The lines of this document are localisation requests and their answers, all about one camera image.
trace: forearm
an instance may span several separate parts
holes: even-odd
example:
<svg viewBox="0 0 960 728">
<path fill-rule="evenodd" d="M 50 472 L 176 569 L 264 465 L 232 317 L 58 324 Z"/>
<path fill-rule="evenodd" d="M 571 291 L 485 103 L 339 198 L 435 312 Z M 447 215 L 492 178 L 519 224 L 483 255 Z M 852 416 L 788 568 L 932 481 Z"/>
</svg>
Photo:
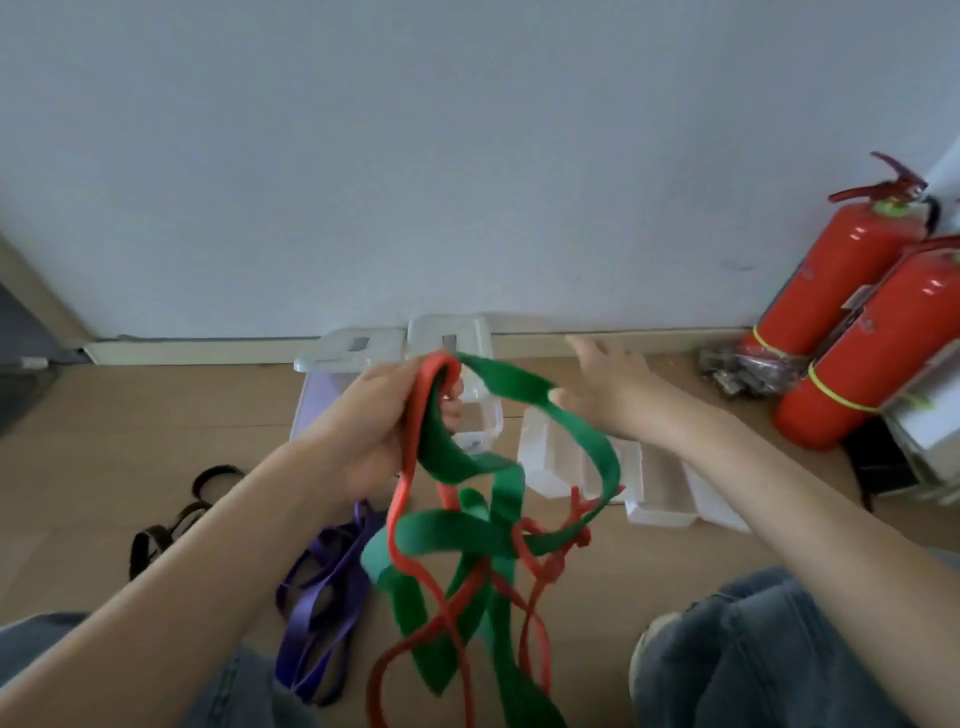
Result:
<svg viewBox="0 0 960 728">
<path fill-rule="evenodd" d="M 0 725 L 165 726 L 221 667 L 342 493 L 322 446 L 268 457 L 161 559 L 0 692 Z"/>
<path fill-rule="evenodd" d="M 955 724 L 960 576 L 727 414 L 677 447 L 924 728 Z"/>
</svg>

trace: clear plastic container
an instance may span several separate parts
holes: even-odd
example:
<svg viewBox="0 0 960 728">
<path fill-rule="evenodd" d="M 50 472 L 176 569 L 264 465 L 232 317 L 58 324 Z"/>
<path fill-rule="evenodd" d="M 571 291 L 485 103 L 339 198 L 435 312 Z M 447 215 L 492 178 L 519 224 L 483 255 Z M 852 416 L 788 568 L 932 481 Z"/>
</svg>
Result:
<svg viewBox="0 0 960 728">
<path fill-rule="evenodd" d="M 744 533 L 750 527 L 696 470 L 671 452 L 642 446 L 643 498 L 627 502 L 627 520 L 685 528 L 698 518 Z"/>
<path fill-rule="evenodd" d="M 407 356 L 447 349 L 493 358 L 493 339 L 483 316 L 420 316 L 407 327 Z M 479 376 L 463 371 L 464 419 L 454 442 L 474 454 L 493 447 L 503 431 L 503 406 Z"/>
<path fill-rule="evenodd" d="M 609 438 L 620 461 L 620 483 L 624 492 L 612 502 L 643 498 L 640 445 Z M 570 434 L 536 407 L 527 407 L 520 428 L 517 462 L 526 472 L 527 487 L 545 497 L 569 497 L 579 486 L 584 497 L 601 493 L 600 473 Z"/>
<path fill-rule="evenodd" d="M 294 361 L 306 372 L 290 432 L 293 440 L 333 403 L 360 373 L 403 358 L 402 328 L 339 328 L 311 344 Z"/>
<path fill-rule="evenodd" d="M 402 359 L 406 337 L 402 328 L 338 328 L 298 356 L 294 369 L 360 374 L 376 364 Z"/>
<path fill-rule="evenodd" d="M 697 520 L 697 508 L 683 463 L 664 449 L 642 446 L 643 495 L 627 500 L 627 520 L 642 525 L 685 528 Z"/>
</svg>

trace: leg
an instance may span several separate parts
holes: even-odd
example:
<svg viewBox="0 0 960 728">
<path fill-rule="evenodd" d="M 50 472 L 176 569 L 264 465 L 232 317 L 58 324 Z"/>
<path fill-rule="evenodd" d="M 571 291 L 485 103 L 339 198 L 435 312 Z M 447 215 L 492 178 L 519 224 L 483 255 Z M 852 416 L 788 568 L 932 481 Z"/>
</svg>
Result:
<svg viewBox="0 0 960 728">
<path fill-rule="evenodd" d="M 782 568 L 734 580 L 639 646 L 631 696 L 643 728 L 911 725 Z"/>
<path fill-rule="evenodd" d="M 39 615 L 0 628 L 0 686 L 56 644 L 86 615 Z M 234 650 L 184 718 L 183 728 L 312 728 L 317 723 L 274 680 L 270 660 L 245 647 Z"/>
</svg>

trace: red fire extinguisher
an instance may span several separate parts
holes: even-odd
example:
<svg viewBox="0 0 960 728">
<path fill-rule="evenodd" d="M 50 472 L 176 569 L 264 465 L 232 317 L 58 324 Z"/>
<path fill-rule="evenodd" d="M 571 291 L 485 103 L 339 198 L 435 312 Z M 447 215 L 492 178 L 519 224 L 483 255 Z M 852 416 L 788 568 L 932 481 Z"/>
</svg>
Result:
<svg viewBox="0 0 960 728">
<path fill-rule="evenodd" d="M 892 157 L 870 154 L 893 167 L 897 178 L 829 196 L 832 203 L 858 197 L 870 202 L 837 210 L 793 278 L 741 342 L 748 352 L 812 355 L 849 312 L 844 305 L 851 296 L 879 281 L 904 247 L 926 237 L 924 216 L 910 206 L 926 182 Z"/>
<path fill-rule="evenodd" d="M 787 392 L 774 415 L 784 437 L 831 448 L 960 337 L 960 236 L 936 242 L 903 259 Z"/>
</svg>

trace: green resistance band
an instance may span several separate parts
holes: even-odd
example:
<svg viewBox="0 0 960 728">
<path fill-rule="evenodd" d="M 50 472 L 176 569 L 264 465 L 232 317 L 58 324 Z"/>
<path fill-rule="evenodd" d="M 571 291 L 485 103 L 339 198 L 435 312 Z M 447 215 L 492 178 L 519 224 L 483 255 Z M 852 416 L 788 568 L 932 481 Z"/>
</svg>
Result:
<svg viewBox="0 0 960 728">
<path fill-rule="evenodd" d="M 502 361 L 464 353 L 457 353 L 456 357 L 480 376 L 492 394 L 524 402 L 552 418 L 584 449 L 600 473 L 603 492 L 593 510 L 565 528 L 525 537 L 535 556 L 561 548 L 617 493 L 620 464 L 610 441 L 576 415 L 553 404 L 547 394 L 555 385 L 548 379 Z M 460 563 L 446 591 L 447 598 L 450 598 L 482 556 L 490 556 L 493 571 L 510 584 L 514 583 L 517 554 L 511 529 L 520 519 L 526 484 L 523 469 L 515 461 L 491 452 L 467 455 L 457 447 L 441 419 L 442 381 L 443 373 L 440 373 L 430 392 L 420 431 L 420 464 L 446 485 L 459 485 L 477 475 L 492 473 L 490 507 L 478 491 L 464 488 L 459 492 L 462 511 L 436 509 L 401 518 L 396 526 L 396 544 L 411 557 L 460 552 Z M 427 623 L 429 616 L 420 584 L 412 576 L 394 568 L 387 550 L 386 528 L 367 544 L 361 563 L 376 588 L 390 595 L 396 623 L 404 637 Z M 488 577 L 487 583 L 457 619 L 460 636 L 467 643 L 480 630 L 490 651 L 500 700 L 510 728 L 563 728 L 565 723 L 560 711 L 516 663 L 510 628 L 512 606 L 507 596 L 492 587 Z M 444 691 L 458 669 L 456 648 L 445 632 L 432 642 L 415 648 L 413 658 L 424 683 L 437 695 Z"/>
</svg>

